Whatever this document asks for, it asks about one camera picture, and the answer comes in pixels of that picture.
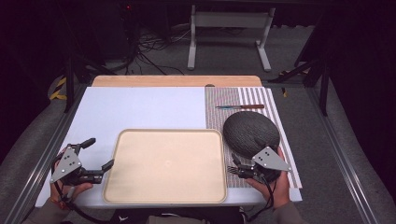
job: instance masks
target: white tabletop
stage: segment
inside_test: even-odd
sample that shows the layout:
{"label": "white tabletop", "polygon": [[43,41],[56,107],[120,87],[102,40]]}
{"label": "white tabletop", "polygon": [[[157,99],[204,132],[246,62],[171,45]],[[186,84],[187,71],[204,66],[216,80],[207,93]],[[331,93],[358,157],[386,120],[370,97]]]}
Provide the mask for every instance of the white tabletop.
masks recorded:
{"label": "white tabletop", "polygon": [[[84,168],[101,169],[112,159],[120,132],[125,129],[205,129],[205,88],[101,88],[90,87],[84,93],[70,129],[64,139],[77,144],[89,138],[96,143],[82,149],[78,155]],[[94,185],[78,196],[80,206],[95,208],[153,207],[164,204],[109,204],[103,199],[106,175],[101,185]],[[50,185],[41,190],[36,206],[40,207],[50,196]],[[290,189],[290,198],[302,199],[298,188]],[[227,188],[227,198],[217,205],[243,205],[264,203],[261,194],[252,188]],[[166,204],[195,206],[196,204]]]}

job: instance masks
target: gray floor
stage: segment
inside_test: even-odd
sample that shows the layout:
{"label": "gray floor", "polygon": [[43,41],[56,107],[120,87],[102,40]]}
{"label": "gray floor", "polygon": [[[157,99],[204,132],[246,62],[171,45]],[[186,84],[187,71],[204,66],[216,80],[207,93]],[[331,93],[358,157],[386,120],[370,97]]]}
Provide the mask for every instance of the gray floor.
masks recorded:
{"label": "gray floor", "polygon": [[[255,37],[260,36],[260,32],[254,30],[246,30],[240,35],[230,35],[221,30],[200,33],[193,71],[187,70],[188,39],[176,42],[167,49],[152,50],[146,55],[156,64],[176,67],[186,75],[255,75],[262,79],[265,86],[265,80],[277,77],[280,71],[293,68],[292,65],[312,29],[271,29],[266,43],[266,51],[273,67],[271,73],[263,72],[254,47]],[[139,64],[145,75],[160,74],[153,66]],[[130,72],[131,69],[140,75],[140,68],[136,63],[130,66]],[[177,74],[173,69],[163,70],[168,74]],[[322,125],[316,105],[310,101],[310,90],[301,86],[287,88],[288,97],[285,98],[279,87],[269,87],[273,89],[279,116],[303,182],[303,201],[297,203],[297,207],[304,219],[310,223],[363,223],[342,169],[335,159],[332,139]],[[0,223],[5,222],[23,190],[24,183],[28,181],[31,171],[64,117],[64,105],[64,101],[53,100],[21,135],[1,165],[0,202],[3,205]],[[329,91],[328,113],[327,120],[335,132],[337,143],[353,165],[378,223],[396,223],[395,204],[364,156],[332,85]],[[35,203],[35,196],[33,200],[29,200],[27,208]],[[253,213],[260,207],[261,205],[257,205],[246,209]],[[109,219],[113,213],[111,210],[87,211],[102,219]],[[72,213],[68,220],[74,223],[89,223],[75,213]],[[271,212],[261,214],[252,223],[273,223]]]}

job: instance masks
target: aluminum rail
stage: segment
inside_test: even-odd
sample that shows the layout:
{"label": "aluminum rail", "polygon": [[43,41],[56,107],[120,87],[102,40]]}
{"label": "aluminum rail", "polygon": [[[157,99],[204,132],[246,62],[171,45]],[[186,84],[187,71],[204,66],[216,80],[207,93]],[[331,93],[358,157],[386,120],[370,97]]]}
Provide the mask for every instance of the aluminum rail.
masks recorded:
{"label": "aluminum rail", "polygon": [[86,85],[78,85],[76,87],[75,102],[71,106],[68,113],[62,115],[59,124],[49,140],[47,147],[44,149],[43,155],[40,157],[37,165],[32,170],[20,196],[14,203],[14,206],[9,211],[8,217],[6,218],[5,224],[21,223],[24,214],[26,213],[26,205],[33,200],[35,192],[40,187],[40,183],[45,180],[47,171],[50,169],[50,162],[58,153],[55,148],[60,148],[62,142],[67,134],[73,117],[76,114],[79,102],[81,101],[82,95],[86,90]]}
{"label": "aluminum rail", "polygon": [[332,143],[333,149],[332,154],[334,155],[335,160],[338,163],[341,173],[346,181],[346,185],[348,186],[349,191],[355,201],[355,204],[357,205],[358,210],[361,213],[362,221],[367,224],[378,223],[374,211],[371,208],[369,202],[367,201],[366,194],[363,190],[358,176],[356,175],[355,169],[353,168],[352,163],[347,157],[347,154],[337,140],[337,136],[331,122],[327,117],[324,117],[322,115],[321,109],[318,105],[318,94],[313,88],[306,88],[306,91],[312,105],[317,110],[320,121],[325,128],[327,135],[329,135],[329,139]]}

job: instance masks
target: cable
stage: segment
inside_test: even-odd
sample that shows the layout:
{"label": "cable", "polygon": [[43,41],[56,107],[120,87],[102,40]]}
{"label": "cable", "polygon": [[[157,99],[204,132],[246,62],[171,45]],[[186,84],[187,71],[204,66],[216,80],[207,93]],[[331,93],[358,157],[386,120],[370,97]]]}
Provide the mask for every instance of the cable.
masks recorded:
{"label": "cable", "polygon": [[157,64],[155,64],[155,63],[152,62],[148,57],[146,57],[146,55],[144,55],[144,54],[141,53],[140,51],[139,51],[138,55],[143,56],[151,65],[153,65],[154,67],[156,67],[163,75],[166,75],[166,73],[165,73]]}
{"label": "cable", "polygon": [[139,66],[139,69],[140,69],[140,75],[143,75],[143,72],[142,72],[142,66],[140,66],[140,64],[137,62],[137,59],[134,59],[134,61],[136,62],[137,66]]}
{"label": "cable", "polygon": [[191,30],[188,30],[184,34],[182,34],[182,32],[184,32],[184,31],[180,31],[175,36],[171,36],[170,43],[166,43],[166,41],[158,38],[157,36],[148,38],[148,37],[145,37],[146,34],[143,34],[139,38],[138,46],[144,48],[144,49],[141,49],[142,52],[149,52],[153,49],[163,50],[163,49],[166,49],[167,47],[171,46],[172,44],[182,40],[184,38],[184,36],[186,36],[190,31]]}
{"label": "cable", "polygon": [[152,62],[147,63],[147,62],[145,62],[143,59],[139,58],[138,55],[137,55],[136,58],[137,58],[138,60],[140,60],[140,62],[142,62],[142,63],[146,63],[146,64],[149,64],[149,65],[153,65],[153,66],[156,66],[157,68],[158,68],[158,67],[164,67],[164,68],[175,69],[175,70],[177,70],[181,75],[184,75],[184,73],[183,73],[180,69],[178,69],[178,68],[171,67],[171,66],[164,66],[164,65],[153,64]]}
{"label": "cable", "polygon": [[125,68],[125,74],[124,75],[128,75],[128,71],[129,70],[129,64],[128,65],[126,65],[126,68]]}
{"label": "cable", "polygon": [[[56,166],[56,162],[59,161],[62,156],[64,154],[61,153],[59,154],[57,157],[55,157],[55,159],[52,161],[52,166],[51,166],[51,174],[53,175],[53,173],[55,172],[55,166]],[[59,187],[58,181],[55,181],[53,183],[53,185],[55,186],[56,190],[58,191],[58,194],[61,195],[61,200],[64,199],[64,194],[63,194],[63,188],[64,186],[62,186],[62,189]],[[66,206],[72,210],[72,211],[76,211],[80,216],[84,217],[85,219],[89,220],[90,222],[94,222],[94,223],[98,223],[98,224],[107,224],[109,223],[109,221],[103,221],[103,220],[99,220],[96,219],[94,217],[91,217],[89,215],[87,215],[86,213],[84,213],[79,207],[77,207],[77,205],[73,202],[65,202]]]}
{"label": "cable", "polygon": [[248,214],[246,214],[245,212],[241,213],[246,218],[247,222],[253,221],[263,211],[268,210],[268,209],[270,209],[271,207],[274,206],[274,190],[276,189],[276,181],[275,181],[273,189],[271,189],[271,186],[268,184],[268,182],[267,182],[267,180],[265,178],[262,178],[262,182],[264,182],[264,185],[268,188],[268,192],[270,193],[270,198],[268,199],[268,201],[267,201],[266,205],[264,206],[264,208],[262,208],[257,213],[253,214],[251,217],[249,217]]}

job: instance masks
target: black stone-like disc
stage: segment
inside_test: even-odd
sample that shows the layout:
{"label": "black stone-like disc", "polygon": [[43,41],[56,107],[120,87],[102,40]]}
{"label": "black stone-like disc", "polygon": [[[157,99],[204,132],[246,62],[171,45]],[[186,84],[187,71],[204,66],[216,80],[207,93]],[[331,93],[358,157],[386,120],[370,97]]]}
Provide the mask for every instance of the black stone-like disc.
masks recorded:
{"label": "black stone-like disc", "polygon": [[[270,147],[277,153],[280,142],[279,130],[275,124],[263,114],[252,111],[241,111],[228,117],[224,122],[223,136],[236,155],[249,160],[265,147]],[[280,171],[261,166],[259,170],[268,183],[280,175]]]}

